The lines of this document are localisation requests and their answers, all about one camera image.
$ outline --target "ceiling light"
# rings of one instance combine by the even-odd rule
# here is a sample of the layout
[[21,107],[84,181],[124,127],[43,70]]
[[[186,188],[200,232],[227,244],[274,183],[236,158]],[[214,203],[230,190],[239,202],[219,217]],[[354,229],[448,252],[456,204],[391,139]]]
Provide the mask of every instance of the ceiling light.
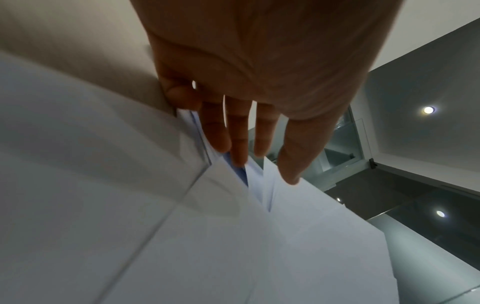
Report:
[[435,109],[433,107],[424,107],[423,112],[428,115],[435,112]]

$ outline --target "human hand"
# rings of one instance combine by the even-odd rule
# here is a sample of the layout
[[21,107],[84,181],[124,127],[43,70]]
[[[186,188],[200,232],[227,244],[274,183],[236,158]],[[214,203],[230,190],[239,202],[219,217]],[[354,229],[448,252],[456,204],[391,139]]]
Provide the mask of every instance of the human hand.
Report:
[[290,184],[330,139],[402,2],[131,1],[166,98],[198,111],[210,144],[230,150],[234,165],[247,162],[252,100],[256,156],[267,154],[280,113],[289,118],[277,165]]

